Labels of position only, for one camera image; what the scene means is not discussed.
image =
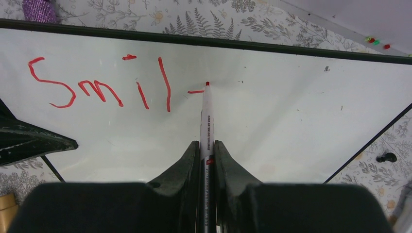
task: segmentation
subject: black knob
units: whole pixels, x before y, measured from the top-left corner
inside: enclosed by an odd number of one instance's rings
[[[378,163],[382,163],[382,162],[385,162],[385,161],[389,161],[391,163],[394,163],[397,160],[398,160],[398,158],[396,157],[396,155],[394,153],[391,153],[391,152],[376,157],[376,161]]]

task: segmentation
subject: floral pattern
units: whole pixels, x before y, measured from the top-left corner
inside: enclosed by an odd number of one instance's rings
[[[22,0],[0,0],[0,17],[23,20]],[[85,27],[166,33],[378,53],[264,0],[51,0],[59,22]],[[332,183],[369,189],[396,219],[402,197],[412,189],[412,111],[357,156]],[[394,153],[395,163],[376,157]],[[40,158],[0,168],[0,195],[15,192],[22,202],[36,185],[58,182]]]

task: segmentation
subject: purple glittery object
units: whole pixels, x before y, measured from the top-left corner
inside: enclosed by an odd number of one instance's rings
[[[49,0],[23,0],[26,21],[57,23],[56,12]]]

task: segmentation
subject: black pointed object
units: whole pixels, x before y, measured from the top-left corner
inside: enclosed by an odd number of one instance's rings
[[[17,120],[0,100],[0,166],[76,148],[73,139]]]

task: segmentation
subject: tan cylinder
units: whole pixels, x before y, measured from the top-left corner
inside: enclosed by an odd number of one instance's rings
[[[0,197],[0,233],[7,232],[17,210],[18,205],[13,193]]]

